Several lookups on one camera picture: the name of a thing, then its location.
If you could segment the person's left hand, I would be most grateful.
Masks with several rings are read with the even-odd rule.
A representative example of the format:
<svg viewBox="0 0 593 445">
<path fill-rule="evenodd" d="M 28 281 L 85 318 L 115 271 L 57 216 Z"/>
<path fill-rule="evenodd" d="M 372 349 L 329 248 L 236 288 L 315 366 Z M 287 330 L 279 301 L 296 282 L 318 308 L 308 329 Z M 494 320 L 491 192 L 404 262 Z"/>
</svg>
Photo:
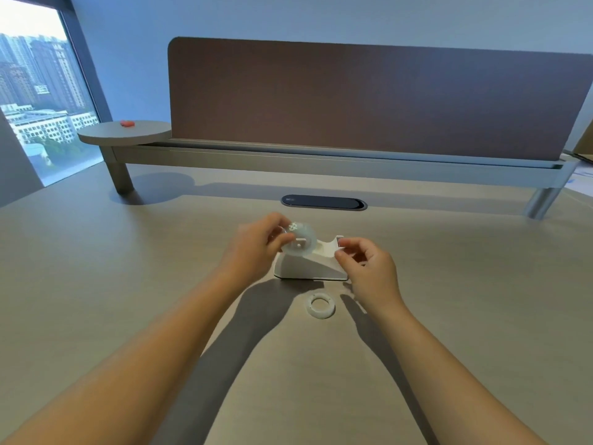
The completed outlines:
<svg viewBox="0 0 593 445">
<path fill-rule="evenodd" d="M 240 293 L 263 278 L 282 250 L 268 250 L 268 237 L 283 233 L 292 221 L 272 212 L 262 218 L 243 224 L 231 239 L 219 263 L 214 280 L 225 291 Z"/>
</svg>

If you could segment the person's right hand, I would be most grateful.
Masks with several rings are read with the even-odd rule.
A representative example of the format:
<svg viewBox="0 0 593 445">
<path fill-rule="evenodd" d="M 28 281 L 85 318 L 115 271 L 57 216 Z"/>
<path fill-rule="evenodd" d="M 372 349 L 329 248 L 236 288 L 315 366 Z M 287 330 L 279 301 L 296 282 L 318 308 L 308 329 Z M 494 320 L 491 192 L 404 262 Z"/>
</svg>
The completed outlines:
<svg viewBox="0 0 593 445">
<path fill-rule="evenodd" d="M 339 239 L 337 252 L 346 252 L 358 261 L 358 272 L 348 276 L 352 291 L 365 311 L 374 317 L 404 308 L 398 287 L 397 269 L 391 255 L 370 239 Z"/>
</svg>

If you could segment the clear tape roll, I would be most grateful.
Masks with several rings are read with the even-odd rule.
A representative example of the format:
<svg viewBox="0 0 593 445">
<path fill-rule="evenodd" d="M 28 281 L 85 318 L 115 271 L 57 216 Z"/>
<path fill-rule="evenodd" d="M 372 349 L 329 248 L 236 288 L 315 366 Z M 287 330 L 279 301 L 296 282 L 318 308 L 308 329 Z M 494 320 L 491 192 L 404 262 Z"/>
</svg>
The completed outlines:
<svg viewBox="0 0 593 445">
<path fill-rule="evenodd" d="M 295 236 L 292 242 L 282 247 L 282 252 L 289 256 L 304 257 L 314 252 L 317 246 L 317 236 L 311 225 L 302 222 L 293 222 L 283 228 L 284 233 Z"/>
</svg>

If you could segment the white tape dispenser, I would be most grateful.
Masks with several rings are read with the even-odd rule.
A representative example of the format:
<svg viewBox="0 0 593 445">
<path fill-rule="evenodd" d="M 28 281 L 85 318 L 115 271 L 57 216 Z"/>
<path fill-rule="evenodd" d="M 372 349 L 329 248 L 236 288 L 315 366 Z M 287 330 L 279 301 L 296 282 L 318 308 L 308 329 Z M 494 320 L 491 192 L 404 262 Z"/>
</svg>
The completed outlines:
<svg viewBox="0 0 593 445">
<path fill-rule="evenodd" d="M 309 253 L 303 256 L 279 254 L 273 265 L 274 276 L 280 279 L 347 281 L 349 279 L 347 273 L 334 256 L 340 249 L 338 241 L 342 238 L 342 235 L 337 235 L 330 242 L 316 239 Z"/>
</svg>

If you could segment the person's right forearm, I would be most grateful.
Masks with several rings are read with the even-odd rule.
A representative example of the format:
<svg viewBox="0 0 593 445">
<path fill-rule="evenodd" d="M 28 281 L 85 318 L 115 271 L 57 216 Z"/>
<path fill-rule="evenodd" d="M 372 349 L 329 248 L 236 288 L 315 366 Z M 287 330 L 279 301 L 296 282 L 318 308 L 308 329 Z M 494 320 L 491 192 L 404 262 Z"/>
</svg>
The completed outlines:
<svg viewBox="0 0 593 445">
<path fill-rule="evenodd" d="M 548 445 L 491 394 L 401 300 L 363 306 L 396 354 L 441 445 Z"/>
</svg>

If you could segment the person's left forearm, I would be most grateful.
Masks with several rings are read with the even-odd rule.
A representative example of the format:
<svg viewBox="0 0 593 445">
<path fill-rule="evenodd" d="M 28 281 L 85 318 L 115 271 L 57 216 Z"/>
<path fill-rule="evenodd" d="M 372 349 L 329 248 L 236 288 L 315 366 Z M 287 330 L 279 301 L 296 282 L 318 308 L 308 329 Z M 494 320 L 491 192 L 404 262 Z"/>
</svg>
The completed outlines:
<svg viewBox="0 0 593 445">
<path fill-rule="evenodd" d="M 2 445 L 137 445 L 149 440 L 222 316 L 257 279 L 218 269 Z"/>
</svg>

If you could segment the brown desk divider panel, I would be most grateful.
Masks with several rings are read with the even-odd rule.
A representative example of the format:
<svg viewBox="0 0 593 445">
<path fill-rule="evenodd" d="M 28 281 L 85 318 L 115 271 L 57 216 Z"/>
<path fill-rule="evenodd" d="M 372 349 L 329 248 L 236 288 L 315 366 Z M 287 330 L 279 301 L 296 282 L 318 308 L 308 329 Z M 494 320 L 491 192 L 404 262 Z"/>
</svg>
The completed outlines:
<svg viewBox="0 0 593 445">
<path fill-rule="evenodd" d="M 590 54 L 176 37 L 173 137 L 555 161 Z"/>
</svg>

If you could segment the grey round shelf leg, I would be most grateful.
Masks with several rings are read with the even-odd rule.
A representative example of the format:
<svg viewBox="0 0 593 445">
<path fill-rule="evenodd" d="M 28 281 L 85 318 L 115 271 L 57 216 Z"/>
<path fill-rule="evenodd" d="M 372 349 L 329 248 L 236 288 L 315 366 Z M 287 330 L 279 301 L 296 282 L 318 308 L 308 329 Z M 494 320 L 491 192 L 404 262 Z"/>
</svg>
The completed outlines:
<svg viewBox="0 0 593 445">
<path fill-rule="evenodd" d="M 132 193 L 135 188 L 126 164 L 118 162 L 112 147 L 100 146 L 100 151 L 116 192 L 121 196 Z"/>
</svg>

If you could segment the round grey side shelf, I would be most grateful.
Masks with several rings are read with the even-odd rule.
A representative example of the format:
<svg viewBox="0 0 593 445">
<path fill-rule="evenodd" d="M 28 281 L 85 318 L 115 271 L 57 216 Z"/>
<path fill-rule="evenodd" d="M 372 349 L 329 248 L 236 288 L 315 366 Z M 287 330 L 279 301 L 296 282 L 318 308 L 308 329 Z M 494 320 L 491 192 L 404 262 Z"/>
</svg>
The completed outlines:
<svg viewBox="0 0 593 445">
<path fill-rule="evenodd" d="M 102 122 L 78 130 L 81 142 L 106 147 L 139 146 L 170 140 L 171 125 L 165 121 L 134 120 L 135 126 L 125 128 L 120 121 Z"/>
</svg>

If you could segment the silver round shelf leg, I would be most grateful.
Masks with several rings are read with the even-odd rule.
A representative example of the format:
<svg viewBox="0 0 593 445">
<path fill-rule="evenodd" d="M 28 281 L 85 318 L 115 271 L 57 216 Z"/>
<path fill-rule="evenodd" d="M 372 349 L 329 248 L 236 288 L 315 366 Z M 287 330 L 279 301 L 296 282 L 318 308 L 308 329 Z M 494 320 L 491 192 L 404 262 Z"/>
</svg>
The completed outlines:
<svg viewBox="0 0 593 445">
<path fill-rule="evenodd" d="M 537 189 L 525 206 L 523 216 L 535 221 L 543 220 L 562 190 L 563 187 Z"/>
</svg>

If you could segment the white paper sheet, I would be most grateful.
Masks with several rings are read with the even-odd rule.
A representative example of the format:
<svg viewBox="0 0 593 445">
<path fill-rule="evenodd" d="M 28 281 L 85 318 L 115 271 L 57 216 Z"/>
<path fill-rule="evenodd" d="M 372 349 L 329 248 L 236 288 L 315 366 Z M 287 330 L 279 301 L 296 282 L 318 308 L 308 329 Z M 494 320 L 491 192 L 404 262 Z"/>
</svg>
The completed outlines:
<svg viewBox="0 0 593 445">
<path fill-rule="evenodd" d="M 593 163 L 567 151 L 561 154 L 560 160 L 563 161 L 561 182 L 564 189 L 593 198 Z"/>
</svg>

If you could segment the brown cardboard box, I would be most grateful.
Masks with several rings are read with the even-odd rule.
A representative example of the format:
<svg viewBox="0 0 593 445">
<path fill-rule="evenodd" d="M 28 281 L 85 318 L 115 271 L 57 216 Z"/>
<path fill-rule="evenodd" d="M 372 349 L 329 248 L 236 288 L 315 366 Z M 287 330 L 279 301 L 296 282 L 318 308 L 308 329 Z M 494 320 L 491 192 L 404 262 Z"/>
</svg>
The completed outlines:
<svg viewBox="0 0 593 445">
<path fill-rule="evenodd" d="M 593 120 L 577 142 L 572 155 L 593 165 Z"/>
</svg>

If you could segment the window with city view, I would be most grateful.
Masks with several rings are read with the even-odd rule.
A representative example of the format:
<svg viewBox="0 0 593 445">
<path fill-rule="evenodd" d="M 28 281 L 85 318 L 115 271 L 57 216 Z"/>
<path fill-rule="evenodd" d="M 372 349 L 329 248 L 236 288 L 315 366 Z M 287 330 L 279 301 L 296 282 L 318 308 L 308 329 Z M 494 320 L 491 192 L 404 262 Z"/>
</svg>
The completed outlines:
<svg viewBox="0 0 593 445">
<path fill-rule="evenodd" d="M 57 9 L 0 0 L 0 109 L 43 186 L 103 162 L 78 136 L 100 119 Z"/>
</svg>

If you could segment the grey desk shelf rail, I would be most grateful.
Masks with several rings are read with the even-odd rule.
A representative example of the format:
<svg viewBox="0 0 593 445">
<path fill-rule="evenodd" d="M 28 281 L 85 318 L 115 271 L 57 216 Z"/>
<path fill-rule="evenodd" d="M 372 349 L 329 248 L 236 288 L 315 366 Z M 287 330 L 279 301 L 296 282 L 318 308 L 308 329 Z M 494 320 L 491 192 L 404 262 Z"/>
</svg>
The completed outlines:
<svg viewBox="0 0 593 445">
<path fill-rule="evenodd" d="M 457 184 L 563 188 L 578 162 L 565 158 L 555 163 L 494 164 L 430 160 L 371 158 L 264 152 L 252 147 L 205 145 L 197 148 L 143 145 L 113 149 L 119 163 L 211 168 L 238 171 L 283 172 L 314 176 L 430 181 Z"/>
</svg>

